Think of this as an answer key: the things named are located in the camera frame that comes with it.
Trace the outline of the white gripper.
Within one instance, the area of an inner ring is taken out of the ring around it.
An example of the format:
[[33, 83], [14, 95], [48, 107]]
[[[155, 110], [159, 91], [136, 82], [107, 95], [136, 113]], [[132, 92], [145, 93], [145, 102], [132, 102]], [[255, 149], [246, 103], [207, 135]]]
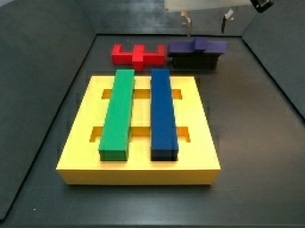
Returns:
[[[187, 37], [191, 37], [191, 18], [188, 17], [188, 11], [236, 7], [250, 4], [250, 0], [164, 0], [164, 9], [168, 12], [180, 12], [182, 26], [187, 29]], [[226, 23], [234, 19], [232, 15], [232, 9], [223, 15], [222, 32], [224, 32]]]

